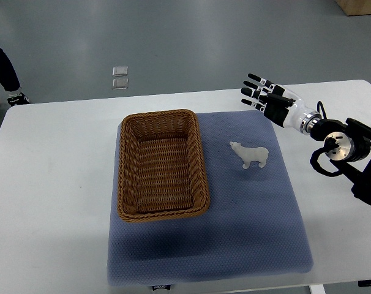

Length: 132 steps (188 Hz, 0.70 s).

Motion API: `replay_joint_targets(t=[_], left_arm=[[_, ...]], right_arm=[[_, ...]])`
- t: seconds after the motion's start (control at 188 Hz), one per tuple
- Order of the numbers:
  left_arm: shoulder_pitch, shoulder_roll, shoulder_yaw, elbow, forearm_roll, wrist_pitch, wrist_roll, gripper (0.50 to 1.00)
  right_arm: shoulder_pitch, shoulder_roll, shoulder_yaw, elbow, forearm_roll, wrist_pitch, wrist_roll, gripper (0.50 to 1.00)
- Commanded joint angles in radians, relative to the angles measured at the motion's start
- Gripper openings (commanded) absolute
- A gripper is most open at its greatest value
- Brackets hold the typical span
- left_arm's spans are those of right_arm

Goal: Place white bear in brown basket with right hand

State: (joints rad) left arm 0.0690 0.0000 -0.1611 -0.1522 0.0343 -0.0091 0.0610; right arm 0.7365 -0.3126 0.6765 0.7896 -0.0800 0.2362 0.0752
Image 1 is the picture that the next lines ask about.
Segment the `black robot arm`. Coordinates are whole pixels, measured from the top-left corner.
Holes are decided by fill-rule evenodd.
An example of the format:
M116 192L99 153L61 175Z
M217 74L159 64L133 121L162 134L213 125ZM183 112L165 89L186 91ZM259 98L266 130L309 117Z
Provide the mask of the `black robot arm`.
M312 168L328 177L345 175L354 197L371 206L371 127L353 118L328 119L320 101L317 111L322 117L312 119L307 130L323 147L313 152Z

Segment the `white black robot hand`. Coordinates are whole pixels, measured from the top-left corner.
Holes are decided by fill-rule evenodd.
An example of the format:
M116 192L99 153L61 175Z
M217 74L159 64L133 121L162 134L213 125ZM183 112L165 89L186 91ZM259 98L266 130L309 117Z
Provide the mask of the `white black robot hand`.
M295 92L288 88L248 74L241 94L241 102L262 112L274 124L280 127L292 127L304 135L310 134L312 127L322 119L322 115L309 108Z

